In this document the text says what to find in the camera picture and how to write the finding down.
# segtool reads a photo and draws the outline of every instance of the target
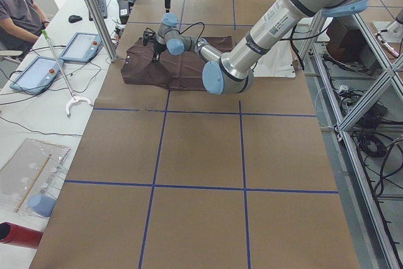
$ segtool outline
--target person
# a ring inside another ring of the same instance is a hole
[[[33,0],[0,0],[0,40],[8,49],[25,55],[48,24]]]

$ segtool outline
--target t-shirt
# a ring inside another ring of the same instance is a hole
[[[0,0],[0,20],[11,18],[16,26],[39,35],[42,20],[33,7],[33,0]],[[7,34],[0,27],[0,39],[9,49],[18,49],[26,41]]]

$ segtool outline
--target red cylinder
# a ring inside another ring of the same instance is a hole
[[[43,233],[20,225],[0,224],[0,243],[37,249]]]

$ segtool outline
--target chair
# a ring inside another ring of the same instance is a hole
[[[21,62],[18,59],[14,59],[13,57],[17,57],[22,54],[20,50],[9,50],[4,45],[4,43],[0,40],[0,62],[5,60],[19,65]]]

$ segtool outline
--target aluminum frame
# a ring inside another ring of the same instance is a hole
[[[112,43],[111,37],[109,36],[108,29],[106,28],[106,24],[103,21],[102,14],[99,10],[96,0],[84,0],[84,2],[86,3],[91,16],[93,17],[95,27],[98,31],[98,34],[101,36],[103,45],[105,46],[109,58],[112,62],[116,61],[118,58],[118,54],[115,50],[115,46]]]

